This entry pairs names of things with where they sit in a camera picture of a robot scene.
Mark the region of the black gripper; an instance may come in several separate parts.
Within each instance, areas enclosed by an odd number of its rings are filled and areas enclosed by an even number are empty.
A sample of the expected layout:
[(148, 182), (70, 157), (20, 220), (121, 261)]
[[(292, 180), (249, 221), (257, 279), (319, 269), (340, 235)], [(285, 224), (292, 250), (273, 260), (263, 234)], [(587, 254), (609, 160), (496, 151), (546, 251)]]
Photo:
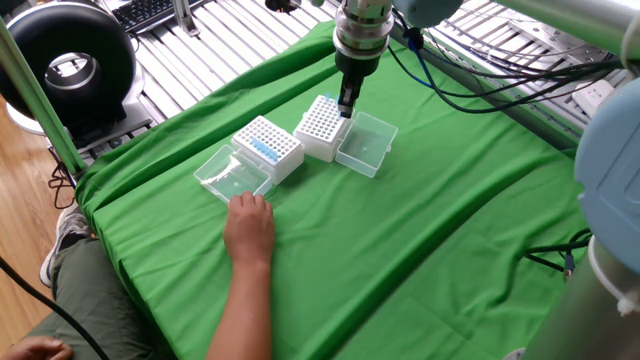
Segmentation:
[(360, 97), (360, 87), (364, 78), (376, 71), (379, 62), (380, 57), (354, 59), (339, 51), (335, 53), (336, 67), (342, 73), (342, 90), (338, 98), (338, 110), (341, 117), (352, 117), (353, 109), (355, 109)]

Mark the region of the person's right hand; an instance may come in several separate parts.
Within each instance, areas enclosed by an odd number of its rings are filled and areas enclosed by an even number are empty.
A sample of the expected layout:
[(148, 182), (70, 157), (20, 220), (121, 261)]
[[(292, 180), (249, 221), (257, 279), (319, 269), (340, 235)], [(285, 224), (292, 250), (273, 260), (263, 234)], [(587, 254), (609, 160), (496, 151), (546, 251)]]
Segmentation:
[(275, 244), (272, 205), (263, 195), (250, 191), (233, 196), (228, 203), (223, 239), (234, 265), (269, 266)]

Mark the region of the person's left hand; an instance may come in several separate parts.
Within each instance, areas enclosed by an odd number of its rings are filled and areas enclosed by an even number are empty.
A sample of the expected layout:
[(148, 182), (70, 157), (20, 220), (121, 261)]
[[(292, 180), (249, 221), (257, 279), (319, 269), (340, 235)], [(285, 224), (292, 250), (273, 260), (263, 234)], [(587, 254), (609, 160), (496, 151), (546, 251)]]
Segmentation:
[(28, 337), (11, 346), (2, 360), (70, 360), (73, 350), (53, 337)]

